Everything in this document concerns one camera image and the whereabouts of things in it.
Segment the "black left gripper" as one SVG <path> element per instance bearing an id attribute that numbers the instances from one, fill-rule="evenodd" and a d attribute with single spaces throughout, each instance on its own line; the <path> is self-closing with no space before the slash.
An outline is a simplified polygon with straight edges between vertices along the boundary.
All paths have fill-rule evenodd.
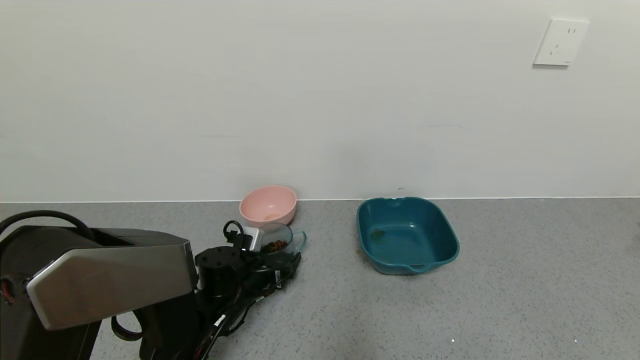
<path id="1" fill-rule="evenodd" d="M 285 259 L 283 268 L 262 266 L 252 273 L 252 287 L 257 290 L 282 289 L 297 273 L 302 260 L 302 253 L 297 251 Z"/>

